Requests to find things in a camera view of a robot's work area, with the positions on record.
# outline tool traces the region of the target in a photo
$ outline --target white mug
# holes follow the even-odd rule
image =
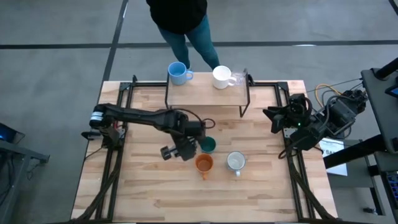
[[[235,84],[236,78],[232,77],[232,72],[228,67],[220,65],[213,70],[213,86],[217,89],[222,90]]]
[[[235,175],[239,177],[241,175],[241,169],[246,165],[246,158],[242,152],[231,152],[226,158],[226,164],[228,169],[235,171]]]

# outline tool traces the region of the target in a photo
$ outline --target orange cup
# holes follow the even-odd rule
[[[195,165],[199,173],[201,173],[203,180],[207,180],[207,174],[213,168],[213,158],[206,153],[200,154],[195,160]]]

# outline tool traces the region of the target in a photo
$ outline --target person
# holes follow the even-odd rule
[[[210,36],[209,20],[206,15],[207,0],[146,0],[150,16],[157,24],[160,34],[171,46],[179,62],[190,69],[188,47],[185,36],[214,69],[220,65],[217,52]]]

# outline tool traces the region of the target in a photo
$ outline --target blue jeans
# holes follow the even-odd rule
[[[159,30],[160,34],[162,34],[163,38],[171,46],[177,60],[184,63],[187,68],[190,68],[191,64],[188,57],[188,47],[185,44],[185,36],[174,34],[167,30],[163,30],[160,27]],[[217,52],[211,42],[210,26],[207,15],[204,16],[203,20],[196,28],[185,35],[211,69],[220,65]]]

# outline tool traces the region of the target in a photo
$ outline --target concrete floor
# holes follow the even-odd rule
[[[397,40],[398,16],[388,0],[208,0],[213,41]],[[122,0],[2,0],[0,45],[110,44]],[[144,1],[130,0],[120,43],[164,42]],[[319,83],[359,78],[360,71],[397,57],[398,45],[219,47],[221,63],[247,67],[256,80]],[[13,223],[50,223],[70,217],[109,49],[0,50],[0,122],[26,133],[23,146],[51,154],[22,187]],[[190,49],[195,71],[210,71]],[[165,80],[175,58],[169,48],[118,49],[110,80]],[[343,91],[358,81],[337,86]],[[311,93],[310,99],[315,102]],[[370,105],[351,139],[378,134]],[[392,223],[372,207],[363,189],[332,189],[344,220]]]

